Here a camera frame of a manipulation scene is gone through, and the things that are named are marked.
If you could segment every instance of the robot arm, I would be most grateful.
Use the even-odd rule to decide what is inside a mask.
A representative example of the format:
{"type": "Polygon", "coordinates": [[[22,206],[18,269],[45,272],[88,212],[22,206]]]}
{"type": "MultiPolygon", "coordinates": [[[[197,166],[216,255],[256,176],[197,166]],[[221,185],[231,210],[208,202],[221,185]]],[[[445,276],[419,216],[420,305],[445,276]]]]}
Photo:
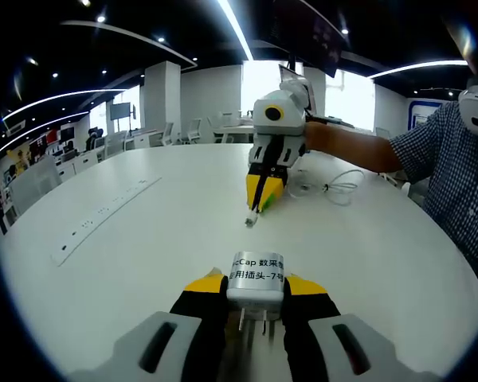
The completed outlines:
{"type": "Polygon", "coordinates": [[[304,125],[308,90],[298,80],[282,82],[280,90],[258,99],[253,107],[255,136],[249,152],[246,177],[248,206],[246,225],[281,197],[287,185],[287,168],[304,154],[304,125]]]}

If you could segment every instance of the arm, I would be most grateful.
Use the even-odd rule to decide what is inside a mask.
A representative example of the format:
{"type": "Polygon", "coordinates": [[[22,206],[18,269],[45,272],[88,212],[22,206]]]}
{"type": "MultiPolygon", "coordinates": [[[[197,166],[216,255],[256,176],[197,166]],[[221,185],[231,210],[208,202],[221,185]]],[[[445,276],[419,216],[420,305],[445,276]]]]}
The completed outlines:
{"type": "Polygon", "coordinates": [[[317,122],[307,123],[305,134],[309,150],[322,151],[375,173],[402,170],[402,164],[387,139],[317,122]]]}

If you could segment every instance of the tv screen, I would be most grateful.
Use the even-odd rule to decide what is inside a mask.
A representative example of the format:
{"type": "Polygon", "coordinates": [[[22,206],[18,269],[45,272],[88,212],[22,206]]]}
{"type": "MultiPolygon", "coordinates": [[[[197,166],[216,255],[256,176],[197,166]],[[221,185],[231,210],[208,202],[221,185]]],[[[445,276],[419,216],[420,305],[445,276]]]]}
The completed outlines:
{"type": "Polygon", "coordinates": [[[301,0],[272,0],[268,12],[263,40],[335,76],[344,39],[334,25],[301,0]]]}
{"type": "Polygon", "coordinates": [[[74,139],[74,127],[61,130],[61,142],[68,141],[69,139],[74,139]]]}
{"type": "Polygon", "coordinates": [[[129,102],[125,103],[114,103],[110,105],[110,119],[121,119],[127,118],[130,114],[131,104],[129,102]]]}

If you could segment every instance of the ceiling light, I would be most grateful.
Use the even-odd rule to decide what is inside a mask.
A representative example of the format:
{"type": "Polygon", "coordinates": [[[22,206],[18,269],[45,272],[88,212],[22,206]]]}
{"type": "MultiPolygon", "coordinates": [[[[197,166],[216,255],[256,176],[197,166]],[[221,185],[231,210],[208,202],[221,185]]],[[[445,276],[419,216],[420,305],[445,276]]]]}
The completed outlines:
{"type": "Polygon", "coordinates": [[[8,119],[9,117],[12,117],[13,115],[21,112],[21,111],[24,111],[26,109],[28,109],[29,107],[32,107],[32,106],[36,106],[38,105],[39,103],[44,103],[44,102],[48,102],[48,101],[51,101],[53,99],[57,99],[57,98],[62,98],[62,97],[69,97],[69,96],[78,96],[79,94],[87,94],[87,93],[99,93],[99,92],[125,92],[127,89],[96,89],[96,90],[82,90],[80,92],[71,92],[71,93],[65,93],[65,94],[59,94],[59,95],[54,95],[53,97],[48,97],[48,98],[44,98],[44,99],[40,99],[38,101],[35,101],[33,103],[30,103],[24,107],[20,107],[19,109],[13,111],[12,113],[6,115],[5,117],[2,118],[2,121],[5,121],[6,119],[8,119]]]}
{"type": "Polygon", "coordinates": [[[229,19],[229,23],[233,28],[233,31],[236,33],[237,38],[239,39],[239,42],[241,43],[241,46],[243,50],[245,51],[246,56],[248,57],[248,60],[253,61],[253,56],[251,51],[249,50],[248,43],[246,42],[245,35],[242,33],[241,27],[239,26],[239,23],[237,22],[236,15],[233,14],[232,8],[230,7],[229,2],[227,0],[217,0],[221,8],[223,9],[223,12],[225,12],[226,18],[229,19]]]}
{"type": "Polygon", "coordinates": [[[430,66],[446,66],[446,65],[468,66],[468,63],[467,61],[464,61],[464,60],[443,60],[443,61],[421,62],[420,64],[402,66],[401,68],[396,68],[396,69],[387,70],[385,72],[380,72],[367,78],[373,79],[373,78],[385,76],[391,73],[404,72],[405,70],[410,70],[410,69],[428,68],[430,66]]]}
{"type": "Polygon", "coordinates": [[[37,126],[37,127],[33,128],[32,130],[29,130],[29,131],[27,131],[26,133],[23,133],[23,134],[19,135],[18,137],[16,137],[15,139],[13,139],[12,141],[8,142],[6,145],[4,145],[4,146],[0,149],[0,151],[2,151],[3,149],[5,149],[6,147],[10,146],[11,144],[13,144],[14,142],[16,142],[17,140],[23,138],[25,135],[30,134],[32,131],[35,131],[35,130],[40,129],[40,128],[42,128],[42,127],[46,127],[46,126],[48,126],[48,125],[51,125],[52,123],[61,121],[62,119],[77,117],[78,115],[83,115],[83,114],[88,114],[88,111],[84,111],[84,112],[82,112],[82,113],[77,113],[77,114],[73,114],[73,115],[66,115],[65,117],[62,117],[62,118],[59,118],[59,119],[54,119],[54,120],[51,121],[51,122],[43,123],[42,125],[37,126]]]}

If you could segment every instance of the power strip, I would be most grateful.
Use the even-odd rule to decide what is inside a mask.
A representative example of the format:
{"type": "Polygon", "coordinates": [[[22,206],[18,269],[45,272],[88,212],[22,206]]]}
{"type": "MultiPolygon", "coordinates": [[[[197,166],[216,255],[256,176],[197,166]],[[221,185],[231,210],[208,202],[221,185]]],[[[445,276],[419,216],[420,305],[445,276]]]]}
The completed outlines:
{"type": "Polygon", "coordinates": [[[102,225],[110,216],[119,211],[126,203],[137,197],[140,193],[161,180],[160,177],[153,181],[141,180],[129,187],[123,194],[119,195],[107,205],[92,212],[86,219],[82,220],[70,234],[62,238],[60,247],[53,252],[51,258],[59,267],[77,249],[81,243],[88,238],[97,228],[102,225]]]}

